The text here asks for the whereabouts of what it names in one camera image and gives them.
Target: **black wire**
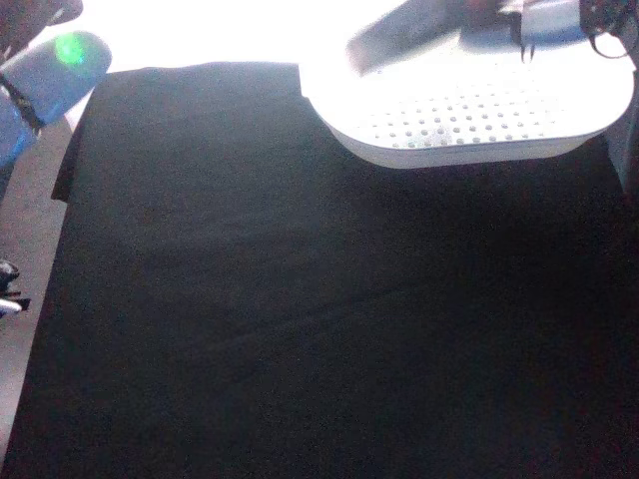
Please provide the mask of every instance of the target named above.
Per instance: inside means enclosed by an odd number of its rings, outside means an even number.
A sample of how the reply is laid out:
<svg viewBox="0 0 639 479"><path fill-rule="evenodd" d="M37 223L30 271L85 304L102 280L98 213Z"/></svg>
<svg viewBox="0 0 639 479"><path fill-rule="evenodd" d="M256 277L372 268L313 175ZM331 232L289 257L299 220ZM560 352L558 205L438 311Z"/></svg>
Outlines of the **black wire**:
<svg viewBox="0 0 639 479"><path fill-rule="evenodd" d="M597 37L595 35L590 35L588 37L588 40L590 40L590 45L592 45L592 49L597 52L598 55L600 55L603 58L607 58L608 60L618 60L620 58L625 58L628 55L630 55L631 53L634 53L635 50L637 50L637 48L639 47L639 13L637 13L637 8L633 8L631 6L628 7L628 10L632 10L632 15L630 15L630 17L634 20L635 22L635 29L637 30L637 33L635 35L635 41L632 44L632 47L626 51L626 53L624 53L623 55L619 55L618 57L611 57L610 55L605 55L603 53L601 53L599 51L599 48L597 47ZM628 13L628 10L624 10L623 15L625 15L626 13Z"/></svg>

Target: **perforated tray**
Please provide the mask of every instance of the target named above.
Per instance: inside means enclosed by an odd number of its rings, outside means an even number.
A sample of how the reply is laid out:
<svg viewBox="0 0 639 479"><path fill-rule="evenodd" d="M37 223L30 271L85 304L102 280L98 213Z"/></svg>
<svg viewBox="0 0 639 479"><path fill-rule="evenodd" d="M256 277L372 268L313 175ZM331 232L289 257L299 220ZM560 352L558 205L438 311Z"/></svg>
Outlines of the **perforated tray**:
<svg viewBox="0 0 639 479"><path fill-rule="evenodd" d="M587 42L522 64L516 49L476 55L453 36L364 78L337 52L301 66L303 94L347 148L392 168L560 155L620 118L634 88L629 59Z"/></svg>

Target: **black tablecloth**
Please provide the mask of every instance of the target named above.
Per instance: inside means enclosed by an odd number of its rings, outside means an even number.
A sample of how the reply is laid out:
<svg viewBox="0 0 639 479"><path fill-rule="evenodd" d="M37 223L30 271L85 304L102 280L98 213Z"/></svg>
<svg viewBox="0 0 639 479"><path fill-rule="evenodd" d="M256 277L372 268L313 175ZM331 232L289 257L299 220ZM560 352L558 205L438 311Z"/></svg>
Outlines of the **black tablecloth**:
<svg viewBox="0 0 639 479"><path fill-rule="evenodd" d="M639 470L601 138L384 169L334 139L297 67L217 64L111 75L63 170L2 478Z"/></svg>

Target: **white plastic tray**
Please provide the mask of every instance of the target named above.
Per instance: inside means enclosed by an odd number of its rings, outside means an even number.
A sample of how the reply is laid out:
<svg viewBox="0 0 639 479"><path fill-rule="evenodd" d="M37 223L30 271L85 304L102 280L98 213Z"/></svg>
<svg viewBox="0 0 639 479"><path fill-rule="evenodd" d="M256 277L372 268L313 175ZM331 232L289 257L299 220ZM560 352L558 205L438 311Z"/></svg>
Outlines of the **white plastic tray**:
<svg viewBox="0 0 639 479"><path fill-rule="evenodd" d="M623 52L613 37L606 52ZM634 64L606 60L588 42L538 50L468 52L459 36L356 76L339 45L301 64L303 94L356 155L391 168L424 168L569 152L618 120L631 101Z"/></svg>

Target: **green led indicator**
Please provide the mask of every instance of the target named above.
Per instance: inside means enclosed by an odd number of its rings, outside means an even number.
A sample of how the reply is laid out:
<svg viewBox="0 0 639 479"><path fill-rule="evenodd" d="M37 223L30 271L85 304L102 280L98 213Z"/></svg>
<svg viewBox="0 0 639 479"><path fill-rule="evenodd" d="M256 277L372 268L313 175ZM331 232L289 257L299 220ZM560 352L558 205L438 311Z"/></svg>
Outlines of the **green led indicator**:
<svg viewBox="0 0 639 479"><path fill-rule="evenodd" d="M73 34L60 35L56 38L56 57L65 65L82 65L84 48L80 40Z"/></svg>

